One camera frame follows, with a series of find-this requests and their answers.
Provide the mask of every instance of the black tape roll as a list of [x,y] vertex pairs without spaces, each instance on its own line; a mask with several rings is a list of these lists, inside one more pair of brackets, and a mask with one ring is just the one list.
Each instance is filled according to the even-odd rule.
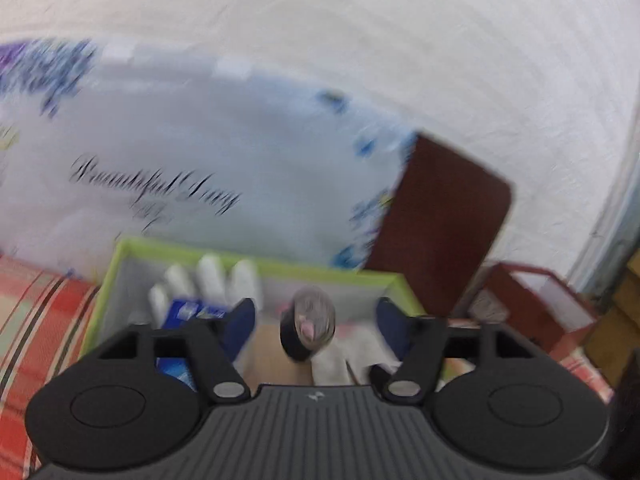
[[311,349],[304,346],[300,341],[300,336],[296,330],[293,305],[282,314],[280,319],[280,343],[287,355],[294,361],[306,361],[313,353]]
[[[303,323],[312,325],[311,337],[303,333]],[[280,318],[280,343],[294,361],[308,360],[331,341],[334,333],[334,305],[318,288],[309,287],[297,292]]]

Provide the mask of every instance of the red plaid fabric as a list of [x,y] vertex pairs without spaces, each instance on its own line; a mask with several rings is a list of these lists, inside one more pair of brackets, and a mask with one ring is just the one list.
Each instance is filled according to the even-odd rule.
[[24,429],[33,394],[78,359],[97,287],[0,256],[0,479],[39,466]]
[[595,391],[604,402],[613,397],[613,390],[578,348],[571,355],[560,361],[560,364]]

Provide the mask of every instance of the round black pad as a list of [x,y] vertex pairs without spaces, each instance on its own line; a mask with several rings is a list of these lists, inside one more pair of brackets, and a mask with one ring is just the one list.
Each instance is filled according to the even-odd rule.
[[199,418],[197,395],[178,379],[134,360],[92,360],[41,389],[25,425],[44,460],[105,471],[159,459]]
[[526,472],[588,460],[608,425],[607,409],[594,391],[537,358],[501,360],[455,378],[436,394],[433,418],[454,448]]

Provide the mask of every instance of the logo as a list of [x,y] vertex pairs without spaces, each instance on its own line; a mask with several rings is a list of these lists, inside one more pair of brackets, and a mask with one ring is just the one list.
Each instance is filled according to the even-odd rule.
[[322,392],[316,392],[314,394],[308,394],[309,399],[314,400],[315,402],[318,402],[319,400],[324,399],[324,393]]

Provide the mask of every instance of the white fabric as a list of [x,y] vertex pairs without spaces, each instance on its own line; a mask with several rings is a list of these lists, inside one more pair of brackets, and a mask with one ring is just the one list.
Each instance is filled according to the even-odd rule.
[[[167,41],[371,96],[514,183],[495,256],[566,273],[625,151],[639,8],[640,0],[0,0],[0,43]],[[113,55],[126,59],[127,49]]]
[[106,271],[117,238],[140,234],[322,266],[364,262],[411,126],[257,70],[229,77],[227,63],[221,75],[212,57],[139,45],[124,63],[115,46],[0,45],[0,128],[12,139],[0,251],[91,277]]
[[311,371],[316,386],[369,384],[373,365],[394,373],[400,361],[386,344],[374,322],[362,321],[338,327],[331,342],[311,358]]

